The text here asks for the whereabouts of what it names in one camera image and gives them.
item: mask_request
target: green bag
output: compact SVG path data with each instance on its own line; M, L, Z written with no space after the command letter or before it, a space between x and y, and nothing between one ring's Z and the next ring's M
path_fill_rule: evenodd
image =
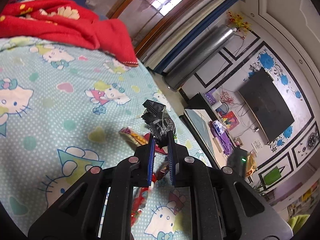
M272 185L275 183L278 179L281 178L281 172L283 171L284 167L281 167L280 169L276 166L271 171L269 171L264 177L264 183L266 185Z

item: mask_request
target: red flower-print blanket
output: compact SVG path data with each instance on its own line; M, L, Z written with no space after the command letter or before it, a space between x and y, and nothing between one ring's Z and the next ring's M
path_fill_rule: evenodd
M0 38L32 36L86 49L100 49L127 66L137 66L131 39L118 19L100 21L71 0L7 4L0 14Z

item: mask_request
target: screw head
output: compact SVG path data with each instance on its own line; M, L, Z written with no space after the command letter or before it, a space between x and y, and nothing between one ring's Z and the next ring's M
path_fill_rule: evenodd
M195 159L193 157L191 157L191 156L187 156L187 157L184 158L184 161L186 163L193 163L193 162L195 162Z
M137 163L139 161L139 158L138 157L135 157L135 156L131 156L129 158L129 163Z
M222 168L222 171L226 174L231 174L232 173L232 169L229 166L224 166Z
M92 167L92 168L90 169L90 172L91 172L92 174L98 174L100 171L101 171L101 168L98 167L98 166L94 166L94 167Z

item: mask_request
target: light blue bedsheet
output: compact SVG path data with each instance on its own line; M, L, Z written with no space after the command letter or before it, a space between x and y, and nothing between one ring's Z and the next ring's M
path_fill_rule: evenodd
M178 143L209 164L141 63L130 68L97 50L37 38L0 39L0 201L25 234L91 166L133 155L118 132L148 132L146 99L167 106ZM155 170L163 160L156 155ZM135 240L192 238L189 189L168 181L155 184L132 227Z

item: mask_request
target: black tv screen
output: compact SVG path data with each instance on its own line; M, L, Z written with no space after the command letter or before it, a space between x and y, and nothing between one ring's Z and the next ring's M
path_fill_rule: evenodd
M264 68L255 73L240 88L239 93L257 118L269 142L274 141L294 122L287 104Z

